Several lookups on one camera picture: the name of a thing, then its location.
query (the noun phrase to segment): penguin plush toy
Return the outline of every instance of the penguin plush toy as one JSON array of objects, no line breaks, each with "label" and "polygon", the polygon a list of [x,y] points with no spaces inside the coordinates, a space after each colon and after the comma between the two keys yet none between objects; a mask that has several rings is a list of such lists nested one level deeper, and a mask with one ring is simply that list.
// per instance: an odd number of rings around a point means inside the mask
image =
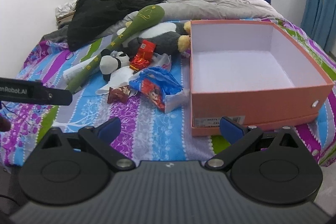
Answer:
[{"label": "penguin plush toy", "polygon": [[[117,31],[121,35],[125,28]],[[190,47],[190,21],[186,23],[162,22],[144,31],[138,32],[124,41],[119,50],[133,58],[142,40],[148,40],[156,45],[154,52],[157,54],[173,55],[178,52],[184,52]]]},{"label": "penguin plush toy", "polygon": [[129,66],[129,57],[124,52],[118,52],[113,57],[108,49],[101,51],[99,68],[106,82],[110,81],[112,72],[126,66]]}]

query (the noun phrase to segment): orange box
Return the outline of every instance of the orange box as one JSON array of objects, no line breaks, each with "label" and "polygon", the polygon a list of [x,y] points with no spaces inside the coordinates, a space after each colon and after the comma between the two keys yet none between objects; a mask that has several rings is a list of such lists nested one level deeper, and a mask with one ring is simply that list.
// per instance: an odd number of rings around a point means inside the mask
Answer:
[{"label": "orange box", "polygon": [[311,122],[333,82],[272,22],[197,20],[191,24],[192,135],[219,135],[232,117],[263,130]]}]

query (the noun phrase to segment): black blanket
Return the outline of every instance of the black blanket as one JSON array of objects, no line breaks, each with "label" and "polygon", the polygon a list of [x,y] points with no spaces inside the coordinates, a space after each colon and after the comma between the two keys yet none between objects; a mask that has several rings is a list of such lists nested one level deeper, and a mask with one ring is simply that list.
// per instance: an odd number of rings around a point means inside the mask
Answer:
[{"label": "black blanket", "polygon": [[70,51],[91,42],[111,25],[122,20],[131,12],[147,5],[159,4],[164,0],[79,0],[68,27]]}]

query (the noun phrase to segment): green stuffed toy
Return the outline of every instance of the green stuffed toy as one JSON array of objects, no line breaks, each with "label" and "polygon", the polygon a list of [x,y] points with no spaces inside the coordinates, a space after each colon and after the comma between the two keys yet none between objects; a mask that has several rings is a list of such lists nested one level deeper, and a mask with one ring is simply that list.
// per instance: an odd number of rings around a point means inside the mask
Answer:
[{"label": "green stuffed toy", "polygon": [[[164,17],[164,9],[157,5],[149,5],[142,8],[137,16],[134,18],[131,25],[129,25],[122,34],[118,35],[107,47],[109,51],[117,49],[122,42],[130,36],[158,24]],[[76,75],[70,82],[66,90],[72,94],[80,90],[81,86],[88,80],[92,72],[99,66],[101,54],[98,54],[93,61],[91,61],[78,75]]]}]

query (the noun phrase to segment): colorful striped bed sheet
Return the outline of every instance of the colorful striped bed sheet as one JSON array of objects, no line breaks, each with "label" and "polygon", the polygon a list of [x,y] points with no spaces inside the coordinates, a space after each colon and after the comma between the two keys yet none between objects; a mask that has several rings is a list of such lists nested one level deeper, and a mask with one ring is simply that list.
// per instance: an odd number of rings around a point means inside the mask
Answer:
[{"label": "colorful striped bed sheet", "polygon": [[[283,28],[336,80],[336,63],[312,41],[303,30],[288,21],[271,21]],[[70,52],[65,43],[40,42],[26,59],[19,79],[41,80],[44,85],[65,88],[62,73],[71,66],[98,54],[112,36],[98,39],[76,52]],[[173,59],[172,75],[185,87],[189,86],[189,60],[180,56]],[[63,132],[78,131],[87,125],[98,126],[110,117],[119,117],[122,130],[111,146],[136,163],[140,160],[207,160],[228,147],[221,136],[197,137],[190,134],[189,105],[164,114],[138,94],[126,104],[107,104],[107,96],[95,91],[105,85],[100,74],[73,96],[70,106],[38,106],[6,102],[2,114],[8,116],[12,130],[1,132],[0,157],[5,165],[22,165],[31,151],[51,126]],[[295,127],[299,137],[320,164],[328,166],[336,160],[336,88],[328,96],[318,118],[309,124]]]}]

